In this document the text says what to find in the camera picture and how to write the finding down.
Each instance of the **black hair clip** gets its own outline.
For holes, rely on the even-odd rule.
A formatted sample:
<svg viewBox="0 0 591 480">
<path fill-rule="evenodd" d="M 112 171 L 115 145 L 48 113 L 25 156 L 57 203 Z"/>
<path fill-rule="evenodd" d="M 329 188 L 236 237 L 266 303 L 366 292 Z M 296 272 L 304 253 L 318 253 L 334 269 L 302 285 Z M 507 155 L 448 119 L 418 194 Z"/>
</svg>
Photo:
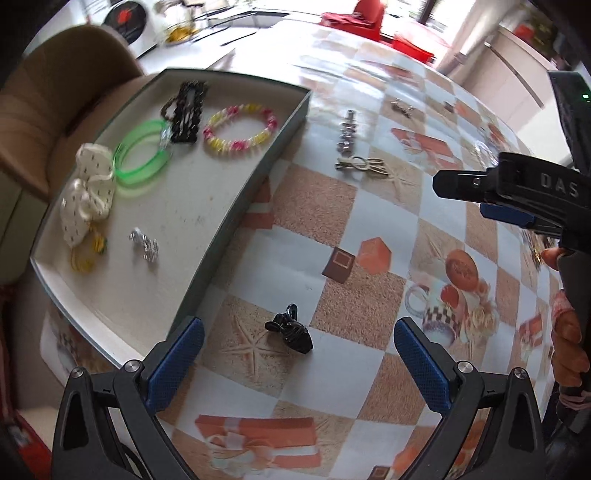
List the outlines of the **black hair clip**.
<svg viewBox="0 0 591 480">
<path fill-rule="evenodd" d="M 314 348 L 308 329 L 297 321 L 297 305 L 290 303 L 285 313 L 278 313 L 271 322 L 265 323 L 266 330 L 278 332 L 285 344 L 299 353 L 308 353 Z"/>
<path fill-rule="evenodd" d="M 206 82 L 183 82 L 178 95 L 164 104 L 160 115 L 171 123 L 172 143 L 195 143 L 199 133 L 199 122 L 203 111 L 203 100 L 209 85 Z M 174 114 L 168 109 L 175 104 Z"/>
</svg>

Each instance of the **white tray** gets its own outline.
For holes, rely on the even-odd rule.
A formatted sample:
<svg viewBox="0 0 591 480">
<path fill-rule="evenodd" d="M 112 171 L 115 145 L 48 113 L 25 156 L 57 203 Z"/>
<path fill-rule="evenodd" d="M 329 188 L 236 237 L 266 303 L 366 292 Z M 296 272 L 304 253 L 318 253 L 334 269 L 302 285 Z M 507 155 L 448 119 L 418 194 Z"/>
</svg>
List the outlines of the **white tray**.
<svg viewBox="0 0 591 480">
<path fill-rule="evenodd" d="M 59 195 L 35 240 L 31 262 L 46 292 L 80 333 L 115 365 L 143 359 L 173 325 L 195 313 L 209 279 L 250 200 L 301 122 L 310 91 L 247 75 L 207 70 L 165 70 L 132 98 L 100 133 L 97 143 L 115 149 L 133 127 L 160 117 L 184 80 L 205 80 L 202 128 L 215 112 L 242 103 L 271 108 L 279 130 L 273 142 L 231 157 L 202 143 L 173 146 L 173 157 L 145 186 L 118 187 L 102 230 L 108 251 L 87 275 L 70 267 L 63 241 Z M 248 138 L 262 130 L 245 115 L 220 131 L 222 138 Z M 136 150 L 142 155 L 142 147 Z M 144 149 L 143 158 L 150 154 Z M 137 158 L 130 158 L 130 165 Z M 128 239 L 134 227 L 156 238 L 160 255 L 149 265 Z"/>
</svg>

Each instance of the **tablecloth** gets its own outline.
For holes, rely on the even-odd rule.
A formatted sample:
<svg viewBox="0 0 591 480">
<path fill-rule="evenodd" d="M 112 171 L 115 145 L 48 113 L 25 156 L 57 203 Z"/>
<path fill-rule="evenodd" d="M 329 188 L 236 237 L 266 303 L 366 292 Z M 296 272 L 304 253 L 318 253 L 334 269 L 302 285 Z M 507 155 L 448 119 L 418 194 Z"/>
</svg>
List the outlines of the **tablecloth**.
<svg viewBox="0 0 591 480">
<path fill-rule="evenodd" d="M 425 65 L 317 25 L 280 22 L 214 68 L 314 95 L 207 289 L 197 312 L 206 344 L 160 414 L 197 476 L 397 478 L 440 420 L 393 344 L 403 316 L 434 327 L 457 361 L 526 368 L 543 414 L 559 276 L 534 262 L 517 228 L 431 188 L 441 168 L 483 168 L 475 141 L 528 154 L 515 134 Z M 397 99 L 414 107 L 410 118 L 391 108 Z M 383 159 L 387 178 L 335 169 L 349 109 L 359 124 L 355 154 Z M 314 343 L 307 355 L 264 329 L 290 303 Z"/>
</svg>

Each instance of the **white scrunchie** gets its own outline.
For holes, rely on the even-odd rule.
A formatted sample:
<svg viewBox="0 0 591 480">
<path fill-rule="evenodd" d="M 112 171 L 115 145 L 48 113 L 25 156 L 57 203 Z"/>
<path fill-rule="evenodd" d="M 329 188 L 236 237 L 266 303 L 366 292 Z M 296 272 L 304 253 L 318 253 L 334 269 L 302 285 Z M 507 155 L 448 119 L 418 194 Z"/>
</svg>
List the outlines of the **white scrunchie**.
<svg viewBox="0 0 591 480">
<path fill-rule="evenodd" d="M 109 216 L 114 193 L 113 152 L 102 145 L 83 144 L 76 153 L 74 180 L 66 187 L 60 206 L 61 228 L 69 247 L 84 240 L 89 222 Z"/>
</svg>

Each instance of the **brown square pattern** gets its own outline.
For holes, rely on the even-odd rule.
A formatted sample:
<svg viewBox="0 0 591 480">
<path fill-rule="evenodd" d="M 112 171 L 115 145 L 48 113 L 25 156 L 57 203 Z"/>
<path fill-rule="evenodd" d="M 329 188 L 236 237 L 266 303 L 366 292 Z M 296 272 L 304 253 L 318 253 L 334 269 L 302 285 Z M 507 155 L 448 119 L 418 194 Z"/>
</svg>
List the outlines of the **brown square pattern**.
<svg viewBox="0 0 591 480">
<path fill-rule="evenodd" d="M 425 401 L 402 359 L 386 353 L 358 419 L 415 425 L 424 407 Z"/>
<path fill-rule="evenodd" d="M 427 97 L 427 115 L 432 116 L 435 120 L 441 122 L 446 127 L 452 129 L 454 132 L 459 133 L 459 129 L 457 127 L 457 113 L 450 112 L 448 109 L 445 108 L 443 103 L 439 103 L 438 101 L 432 99 L 431 97 Z"/>
<path fill-rule="evenodd" d="M 483 104 L 478 102 L 478 112 L 480 116 L 484 120 L 485 123 L 492 123 L 495 127 L 499 127 L 499 120 L 494 113 L 488 108 L 485 107 Z"/>
<path fill-rule="evenodd" d="M 343 181 L 291 165 L 273 197 L 275 224 L 336 247 L 356 192 Z"/>
<path fill-rule="evenodd" d="M 468 123 L 472 124 L 474 127 L 483 127 L 482 117 L 480 116 L 480 114 L 476 110 L 462 102 L 461 100 L 456 101 L 456 112 L 459 116 L 461 116 Z"/>
<path fill-rule="evenodd" d="M 385 350 L 405 283 L 393 273 L 371 275 L 355 264 L 344 285 L 326 281 L 310 326 Z"/>
<path fill-rule="evenodd" d="M 166 410 L 158 413 L 159 419 L 164 420 L 173 426 L 177 424 L 178 416 L 180 415 L 181 409 L 183 408 L 183 404 L 185 398 L 187 397 L 187 393 L 189 392 L 189 387 L 191 386 L 194 375 L 195 366 L 191 365 L 187 371 L 187 375 L 185 378 L 183 378 L 183 381 L 178 386 L 177 392 L 175 393 L 172 402 L 170 402 L 170 405 L 168 405 Z"/>
<path fill-rule="evenodd" d="M 277 402 L 273 417 L 280 419 L 314 418 L 318 437 L 316 445 L 320 450 L 322 463 L 317 468 L 295 468 L 294 470 L 318 476 L 328 476 L 355 422 L 352 419 L 310 410 L 282 400 Z"/>
<path fill-rule="evenodd" d="M 552 359 L 552 347 L 550 345 L 544 345 L 542 350 L 542 361 L 540 362 L 540 371 L 538 372 L 538 378 L 546 379 L 548 372 L 550 371 L 550 360 Z"/>
<path fill-rule="evenodd" d="M 407 447 L 413 446 L 420 452 L 433 435 L 433 432 L 435 432 L 435 427 L 416 426 L 408 439 Z"/>
<path fill-rule="evenodd" d="M 519 280 L 509 275 L 501 267 L 496 271 L 496 308 L 502 322 L 515 326 L 519 306 Z"/>
<path fill-rule="evenodd" d="M 463 247 L 464 244 L 457 238 L 419 218 L 417 240 L 410 261 L 410 279 L 420 282 L 423 279 L 422 273 L 441 277 L 442 269 L 445 272 L 445 260 L 449 252 Z"/>
<path fill-rule="evenodd" d="M 391 65 L 394 63 L 398 52 L 393 48 L 384 48 L 377 42 L 365 41 L 359 47 L 356 54 L 358 60 L 381 60 L 385 65 Z"/>
<path fill-rule="evenodd" d="M 396 99 L 393 96 L 385 95 L 384 101 L 382 102 L 382 108 L 379 114 L 389 118 L 390 120 L 403 125 L 405 128 L 416 132 L 418 134 L 425 134 L 425 112 L 414 109 L 411 113 L 410 118 L 407 118 L 400 111 L 392 109 L 392 102 Z M 410 105 L 404 101 L 399 102 L 402 107 L 407 109 Z"/>
<path fill-rule="evenodd" d="M 468 168 L 471 170 L 482 170 L 482 164 L 476 156 L 474 145 L 464 137 L 461 137 L 460 145 L 462 147 L 462 161 L 468 166 Z"/>
<path fill-rule="evenodd" d="M 228 295 L 207 338 L 202 363 L 212 372 L 279 397 L 296 361 L 281 336 L 265 330 L 275 313 Z"/>
<path fill-rule="evenodd" d="M 515 335 L 513 336 L 513 348 L 511 349 L 511 358 L 509 359 L 509 368 L 507 368 L 507 373 L 509 373 L 515 367 L 527 367 L 527 362 L 521 358 L 521 340 L 519 338 L 519 330 L 516 330 Z"/>
<path fill-rule="evenodd" d="M 299 85 L 309 88 L 315 95 L 331 95 L 337 80 L 321 73 L 301 72 Z"/>
<path fill-rule="evenodd" d="M 250 244 L 254 233 L 255 231 L 251 228 L 236 229 L 234 236 L 226 247 L 222 260 L 213 275 L 212 283 L 216 287 L 219 287 L 222 290 L 228 289 L 234 278 L 236 268 L 238 267 L 246 248 Z"/>
<path fill-rule="evenodd" d="M 550 307 L 548 304 L 538 297 L 535 304 L 535 311 L 542 315 L 542 333 L 546 333 L 547 328 L 551 328 L 552 321 L 550 319 Z"/>
<path fill-rule="evenodd" d="M 530 248 L 524 244 L 521 244 L 521 283 L 532 292 L 538 293 L 538 270 L 531 258 Z"/>
<path fill-rule="evenodd" d="M 425 69 L 425 78 L 429 80 L 429 82 L 434 83 L 439 88 L 445 90 L 447 93 L 451 93 L 452 95 L 454 95 L 453 85 L 447 77 L 440 75 L 434 70 Z"/>
<path fill-rule="evenodd" d="M 316 42 L 314 42 L 314 44 L 312 46 L 316 47 L 316 48 L 320 48 L 322 50 L 337 51 L 339 53 L 342 53 L 348 59 L 352 59 L 353 57 L 355 57 L 355 54 L 357 53 L 357 50 L 358 50 L 357 47 L 352 47 L 352 46 L 347 45 L 345 43 L 341 43 L 341 42 L 333 41 L 333 40 L 316 41 Z"/>
<path fill-rule="evenodd" d="M 558 278 L 550 273 L 550 304 L 552 305 L 552 301 L 556 294 L 560 291 L 560 283 L 558 282 Z"/>
<path fill-rule="evenodd" d="M 479 338 L 468 343 L 463 343 L 459 339 L 453 342 L 452 346 L 447 350 L 447 353 L 456 361 L 468 360 L 476 368 L 482 366 L 484 354 L 486 353 L 486 345 L 488 339 L 486 337 Z"/>
<path fill-rule="evenodd" d="M 194 439 L 180 430 L 173 432 L 173 445 L 199 478 L 207 480 L 236 480 L 234 477 L 211 467 L 209 448 L 204 442 Z"/>
<path fill-rule="evenodd" d="M 322 274 L 339 283 L 345 283 L 351 275 L 354 264 L 355 256 L 353 254 L 335 247 Z"/>
<path fill-rule="evenodd" d="M 390 475 L 391 468 L 389 466 L 375 466 L 369 474 L 368 480 L 387 480 Z"/>
<path fill-rule="evenodd" d="M 402 69 L 396 65 L 384 65 L 377 61 L 367 61 L 371 66 L 383 70 L 394 82 L 406 83 L 420 92 L 425 91 L 425 79 L 407 69 Z"/>
<path fill-rule="evenodd" d="M 369 156 L 381 158 L 390 175 L 387 179 L 364 175 L 361 188 L 418 215 L 421 209 L 423 172 L 409 162 L 374 147 L 369 151 Z"/>
<path fill-rule="evenodd" d="M 498 260 L 496 222 L 484 218 L 476 203 L 466 203 L 466 245 L 494 263 Z"/>
<path fill-rule="evenodd" d="M 388 87 L 387 82 L 383 81 L 381 78 L 371 75 L 363 70 L 359 70 L 355 67 L 349 67 L 346 69 L 343 73 L 343 76 L 352 80 L 357 80 L 361 83 L 366 83 L 367 85 L 370 85 L 381 91 L 384 91 Z"/>
</svg>

